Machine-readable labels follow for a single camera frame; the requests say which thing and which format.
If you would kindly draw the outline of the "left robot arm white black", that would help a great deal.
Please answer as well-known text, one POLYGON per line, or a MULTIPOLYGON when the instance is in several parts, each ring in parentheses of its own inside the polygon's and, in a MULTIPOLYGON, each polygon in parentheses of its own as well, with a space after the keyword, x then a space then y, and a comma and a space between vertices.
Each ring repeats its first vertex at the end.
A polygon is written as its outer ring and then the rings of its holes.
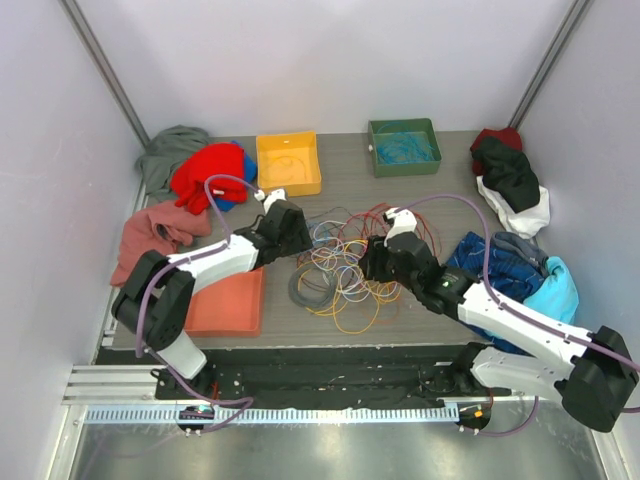
POLYGON ((205 397, 213 385, 207 357, 185 331, 194 294, 237 274, 252 272, 312 247, 303 210, 277 199, 265 205, 255 226, 235 230, 223 241, 171 258, 144 253, 114 300, 111 313, 178 376, 190 398, 205 397))

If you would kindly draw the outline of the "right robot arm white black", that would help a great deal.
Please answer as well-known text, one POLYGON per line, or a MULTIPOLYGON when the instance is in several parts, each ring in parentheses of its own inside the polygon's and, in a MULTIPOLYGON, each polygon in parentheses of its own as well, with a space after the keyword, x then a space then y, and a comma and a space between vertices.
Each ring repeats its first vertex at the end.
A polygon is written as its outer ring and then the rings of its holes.
POLYGON ((469 273, 441 265, 413 232, 367 241, 359 267, 368 280, 397 282, 427 310, 517 346, 511 354, 473 344, 451 371, 457 391, 503 388, 560 404, 582 425, 612 431, 639 384, 638 365, 623 337, 602 326, 591 332, 513 302, 469 273))

